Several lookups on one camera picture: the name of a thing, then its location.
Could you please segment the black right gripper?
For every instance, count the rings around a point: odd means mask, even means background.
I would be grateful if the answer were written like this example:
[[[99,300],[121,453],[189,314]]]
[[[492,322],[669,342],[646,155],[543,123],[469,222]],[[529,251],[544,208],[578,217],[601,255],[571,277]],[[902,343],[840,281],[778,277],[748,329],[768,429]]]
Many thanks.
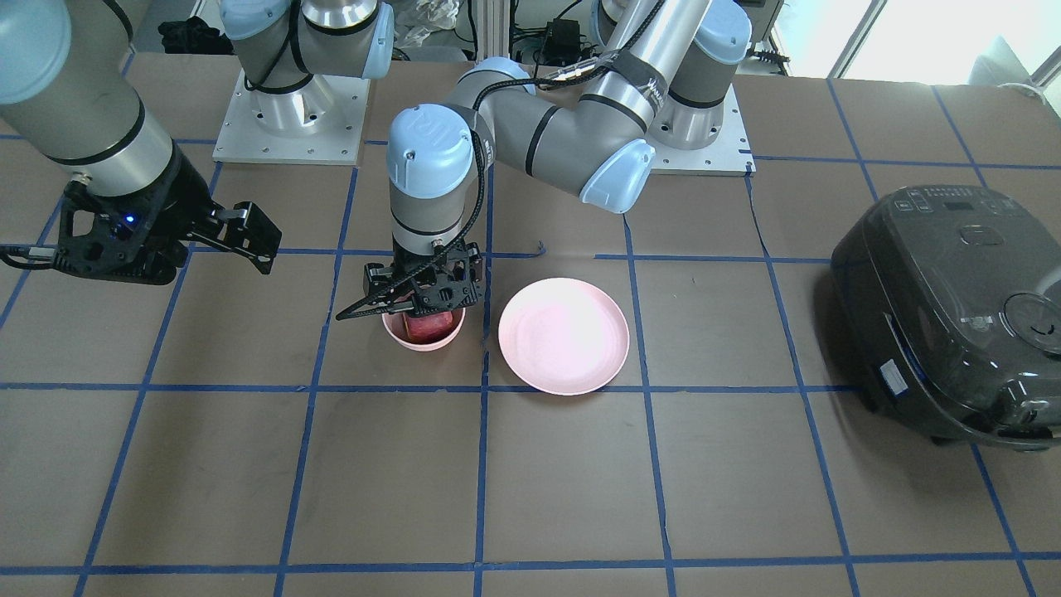
[[[241,254],[269,275],[282,231],[254,201],[224,208],[182,150],[154,182],[120,197],[94,194],[69,181],[60,203],[57,248],[3,245],[2,262],[15,269],[81,279],[167,286],[188,260],[185,241],[207,238],[222,252]]]

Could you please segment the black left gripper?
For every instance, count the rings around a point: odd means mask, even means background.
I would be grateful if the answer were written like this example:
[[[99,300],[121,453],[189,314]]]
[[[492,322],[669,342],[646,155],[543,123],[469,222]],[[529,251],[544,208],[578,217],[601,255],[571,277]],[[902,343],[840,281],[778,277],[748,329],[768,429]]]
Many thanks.
[[[408,252],[393,241],[394,261],[366,264],[365,298],[343,309],[335,320],[402,314],[427,318],[479,303],[482,289],[482,254],[477,243],[460,240],[443,260],[432,265],[429,254]]]

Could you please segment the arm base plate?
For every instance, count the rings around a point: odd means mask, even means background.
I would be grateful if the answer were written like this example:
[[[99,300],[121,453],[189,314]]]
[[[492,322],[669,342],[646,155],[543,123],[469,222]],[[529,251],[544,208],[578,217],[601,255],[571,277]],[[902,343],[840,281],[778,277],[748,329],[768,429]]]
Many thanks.
[[[221,163],[338,165],[359,162],[369,80],[316,75],[284,95],[234,83],[212,157]]]
[[[667,98],[647,141],[655,148],[653,174],[745,177],[756,171],[733,86],[708,109]]]

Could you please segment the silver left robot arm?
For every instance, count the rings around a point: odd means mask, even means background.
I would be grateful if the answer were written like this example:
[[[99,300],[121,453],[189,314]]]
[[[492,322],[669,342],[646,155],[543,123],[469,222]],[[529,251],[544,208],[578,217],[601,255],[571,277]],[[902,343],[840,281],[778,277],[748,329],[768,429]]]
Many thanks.
[[[727,98],[753,45],[735,1],[625,1],[586,72],[530,78],[490,57],[443,102],[394,118],[386,166],[393,264],[365,268],[365,296],[337,320],[405,314],[421,320],[480,298],[477,245],[466,242],[493,163],[625,214],[662,160],[705,166],[726,135]]]

